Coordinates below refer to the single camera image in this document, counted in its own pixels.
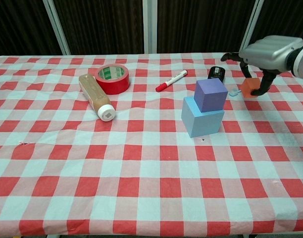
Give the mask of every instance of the blue block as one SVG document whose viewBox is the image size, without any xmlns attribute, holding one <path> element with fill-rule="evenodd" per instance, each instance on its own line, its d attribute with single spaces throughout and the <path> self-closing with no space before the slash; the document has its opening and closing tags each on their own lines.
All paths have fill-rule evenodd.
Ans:
<svg viewBox="0 0 303 238">
<path fill-rule="evenodd" d="M 200 112 L 193 97 L 185 97 L 183 100 L 181 119 L 190 137 L 217 133 L 223 115 L 223 110 Z"/>
<path fill-rule="evenodd" d="M 198 80 L 195 101 L 201 112 L 223 110 L 227 89 L 218 78 Z"/>
</svg>

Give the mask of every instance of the black remote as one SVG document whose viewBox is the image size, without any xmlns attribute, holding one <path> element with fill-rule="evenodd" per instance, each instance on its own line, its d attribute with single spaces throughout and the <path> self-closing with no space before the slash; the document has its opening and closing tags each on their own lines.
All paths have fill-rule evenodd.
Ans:
<svg viewBox="0 0 303 238">
<path fill-rule="evenodd" d="M 219 78 L 223 82 L 225 76 L 225 69 L 217 66 L 213 66 L 210 69 L 209 75 L 207 78 Z"/>
</svg>

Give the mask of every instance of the tape roll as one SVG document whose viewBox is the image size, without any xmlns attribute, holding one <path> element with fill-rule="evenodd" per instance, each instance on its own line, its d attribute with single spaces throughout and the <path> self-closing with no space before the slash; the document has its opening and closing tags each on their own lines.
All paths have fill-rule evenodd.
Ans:
<svg viewBox="0 0 303 238">
<path fill-rule="evenodd" d="M 120 64 L 108 64 L 97 69 L 95 78 L 106 94 L 119 94 L 128 89 L 128 69 Z"/>
</svg>

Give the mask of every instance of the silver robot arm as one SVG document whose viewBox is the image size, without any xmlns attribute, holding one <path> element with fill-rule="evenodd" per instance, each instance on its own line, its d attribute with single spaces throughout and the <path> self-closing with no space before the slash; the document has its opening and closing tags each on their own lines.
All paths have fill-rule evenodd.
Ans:
<svg viewBox="0 0 303 238">
<path fill-rule="evenodd" d="M 239 61 L 246 78 L 252 77 L 248 64 L 259 67 L 263 71 L 263 78 L 260 88 L 251 94 L 263 95 L 282 72 L 291 70 L 294 76 L 303 78 L 303 40 L 297 37 L 267 36 L 238 53 L 225 54 L 221 61 L 226 60 Z"/>
</svg>

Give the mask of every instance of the black object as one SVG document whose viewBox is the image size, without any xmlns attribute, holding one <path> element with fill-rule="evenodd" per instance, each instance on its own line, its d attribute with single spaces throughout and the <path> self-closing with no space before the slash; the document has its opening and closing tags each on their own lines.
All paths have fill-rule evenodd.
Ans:
<svg viewBox="0 0 303 238">
<path fill-rule="evenodd" d="M 225 55 L 222 56 L 221 61 L 226 61 L 226 60 L 239 61 L 241 71 L 244 77 L 245 78 L 252 77 L 249 72 L 248 64 L 245 63 L 241 57 L 239 57 L 239 53 L 226 53 Z M 276 78 L 278 74 L 280 74 L 278 70 L 268 70 L 263 68 L 261 68 L 261 70 L 263 72 L 263 77 L 261 79 L 260 87 L 259 89 L 253 90 L 251 92 L 251 95 L 260 96 L 266 93 L 269 90 L 273 80 Z"/>
<path fill-rule="evenodd" d="M 225 76 L 225 69 L 217 66 L 213 66 L 210 69 L 209 75 L 207 78 L 219 78 L 223 82 Z"/>
</svg>

